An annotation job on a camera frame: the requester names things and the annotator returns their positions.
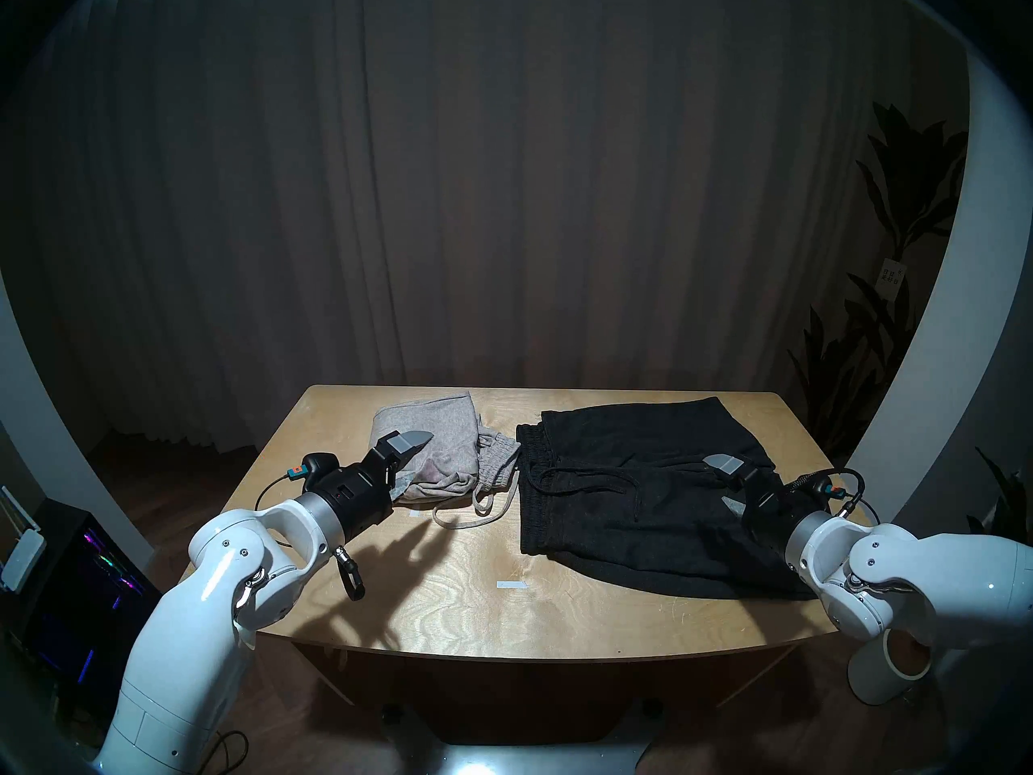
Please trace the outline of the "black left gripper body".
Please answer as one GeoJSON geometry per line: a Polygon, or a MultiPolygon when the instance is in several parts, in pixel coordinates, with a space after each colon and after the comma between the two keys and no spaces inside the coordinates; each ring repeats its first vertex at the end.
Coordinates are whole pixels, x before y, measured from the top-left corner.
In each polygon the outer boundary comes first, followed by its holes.
{"type": "Polygon", "coordinates": [[[356,538],[392,512],[389,489],[407,461],[384,460],[381,439],[358,463],[341,466],[330,452],[309,454],[309,492],[323,499],[337,517],[346,541],[356,538]]]}

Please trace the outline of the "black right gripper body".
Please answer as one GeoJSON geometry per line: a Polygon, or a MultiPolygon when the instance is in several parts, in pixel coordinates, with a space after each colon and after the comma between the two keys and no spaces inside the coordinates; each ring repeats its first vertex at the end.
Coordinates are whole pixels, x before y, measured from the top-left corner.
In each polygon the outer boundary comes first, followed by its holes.
{"type": "Polygon", "coordinates": [[[832,518],[828,502],[808,489],[790,489],[769,469],[743,465],[738,481],[745,495],[746,534],[779,556],[802,550],[816,528],[832,518]]]}

